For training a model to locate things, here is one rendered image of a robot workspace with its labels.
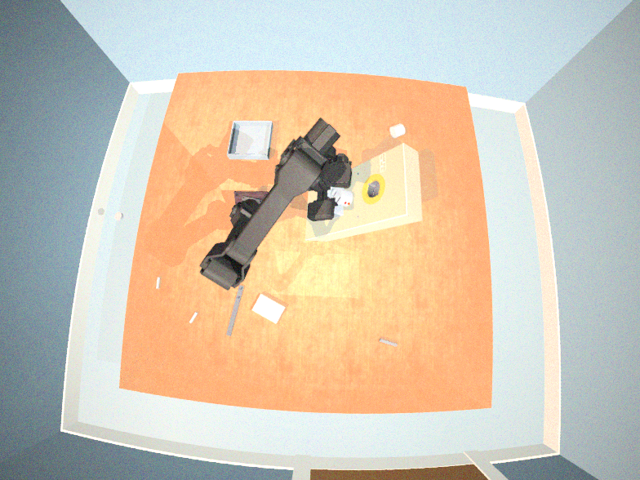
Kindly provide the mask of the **white cylinder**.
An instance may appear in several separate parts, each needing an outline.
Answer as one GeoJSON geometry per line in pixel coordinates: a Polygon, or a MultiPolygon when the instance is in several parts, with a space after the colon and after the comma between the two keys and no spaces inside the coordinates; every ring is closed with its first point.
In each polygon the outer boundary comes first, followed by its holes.
{"type": "Polygon", "coordinates": [[[393,138],[397,138],[397,137],[399,137],[401,135],[404,135],[405,132],[406,131],[404,129],[404,126],[401,123],[399,123],[398,125],[394,125],[394,126],[389,128],[389,133],[393,138]]]}
{"type": "Polygon", "coordinates": [[[331,193],[331,198],[336,197],[336,202],[341,206],[349,206],[353,201],[353,194],[344,189],[335,189],[331,193]]]}

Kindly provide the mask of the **grey rectangular panel with square hole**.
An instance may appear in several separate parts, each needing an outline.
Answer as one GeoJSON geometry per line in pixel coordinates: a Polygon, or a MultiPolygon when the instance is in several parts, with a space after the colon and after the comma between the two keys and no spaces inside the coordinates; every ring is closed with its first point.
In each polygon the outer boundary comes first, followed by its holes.
{"type": "Polygon", "coordinates": [[[351,169],[353,194],[344,215],[306,217],[305,241],[328,242],[423,220],[418,152],[402,143],[351,169]]]}

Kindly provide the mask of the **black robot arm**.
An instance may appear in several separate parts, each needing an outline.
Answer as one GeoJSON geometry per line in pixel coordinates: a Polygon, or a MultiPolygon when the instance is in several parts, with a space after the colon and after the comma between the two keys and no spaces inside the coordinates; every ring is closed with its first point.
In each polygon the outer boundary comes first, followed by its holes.
{"type": "Polygon", "coordinates": [[[275,165],[271,190],[263,201],[243,195],[232,207],[233,228],[224,242],[209,250],[199,273],[226,291],[236,288],[244,281],[256,249],[295,196],[318,182],[324,190],[349,189],[352,161],[344,153],[332,163],[324,156],[339,138],[336,129],[319,118],[304,137],[293,139],[275,165]]]}

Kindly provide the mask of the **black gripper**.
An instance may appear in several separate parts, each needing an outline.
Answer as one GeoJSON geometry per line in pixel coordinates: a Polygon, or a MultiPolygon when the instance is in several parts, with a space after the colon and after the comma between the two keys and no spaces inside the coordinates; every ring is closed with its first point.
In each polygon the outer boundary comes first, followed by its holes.
{"type": "MultiPolygon", "coordinates": [[[[334,146],[324,155],[332,163],[332,159],[336,159],[336,149],[334,146]]],[[[329,198],[327,196],[328,190],[324,190],[318,182],[313,188],[308,191],[315,191],[317,193],[317,200],[309,202],[307,218],[311,221],[320,220],[332,220],[334,218],[335,206],[339,204],[336,202],[336,197],[329,198]]]]}

